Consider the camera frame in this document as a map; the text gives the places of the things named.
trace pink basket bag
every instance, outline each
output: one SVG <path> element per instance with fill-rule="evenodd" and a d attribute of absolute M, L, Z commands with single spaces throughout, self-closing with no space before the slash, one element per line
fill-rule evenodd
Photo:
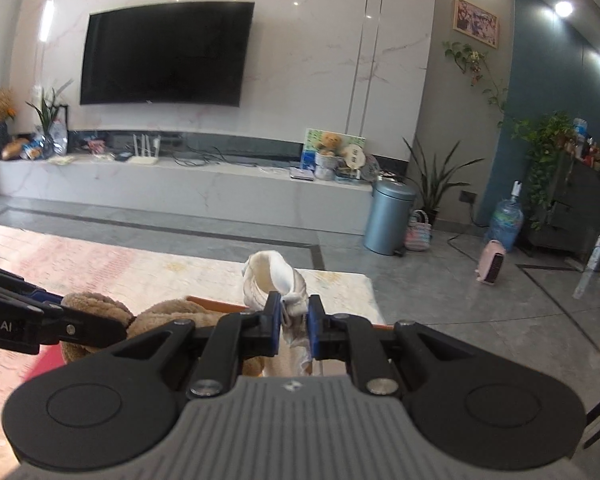
<path fill-rule="evenodd" d="M 409 218 L 404 246 L 410 251 L 426 251 L 431 245 L 431 224 L 422 209 L 416 209 Z"/>

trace electrical socket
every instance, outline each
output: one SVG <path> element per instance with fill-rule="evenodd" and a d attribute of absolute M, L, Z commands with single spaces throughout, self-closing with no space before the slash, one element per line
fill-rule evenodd
<path fill-rule="evenodd" d="M 471 191 L 465 191 L 464 189 L 460 190 L 460 202 L 467 202 L 468 204 L 475 204 L 475 199 L 477 195 L 472 193 Z"/>

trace clear plastic bottle on floor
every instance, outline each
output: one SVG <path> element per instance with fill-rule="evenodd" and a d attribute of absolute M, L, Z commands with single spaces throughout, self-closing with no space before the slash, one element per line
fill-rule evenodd
<path fill-rule="evenodd" d="M 521 188 L 522 183 L 516 181 L 511 191 L 511 198 L 502 200 L 496 206 L 496 210 L 491 217 L 489 229 L 484 236 L 485 242 L 489 242 L 490 240 L 499 241 L 507 253 L 513 249 L 513 244 L 525 221 L 518 198 Z"/>

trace floor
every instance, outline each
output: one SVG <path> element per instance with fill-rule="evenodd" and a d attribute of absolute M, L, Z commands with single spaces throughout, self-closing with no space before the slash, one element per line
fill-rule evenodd
<path fill-rule="evenodd" d="M 295 267 L 366 274 L 387 323 L 414 319 L 562 380 L 587 409 L 600 400 L 600 274 L 576 272 L 560 256 L 515 251 L 486 286 L 470 259 L 480 239 L 458 237 L 456 249 L 445 232 L 434 232 L 429 251 L 398 258 L 366 250 L 355 235 L 4 197 L 0 224 L 218 260 L 275 249 Z M 574 461 L 600 480 L 600 441 Z"/>

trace television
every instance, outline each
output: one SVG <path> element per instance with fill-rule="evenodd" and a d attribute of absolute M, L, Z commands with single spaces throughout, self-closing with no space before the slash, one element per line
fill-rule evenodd
<path fill-rule="evenodd" d="M 92 14 L 80 104 L 240 105 L 253 2 L 183 2 Z"/>

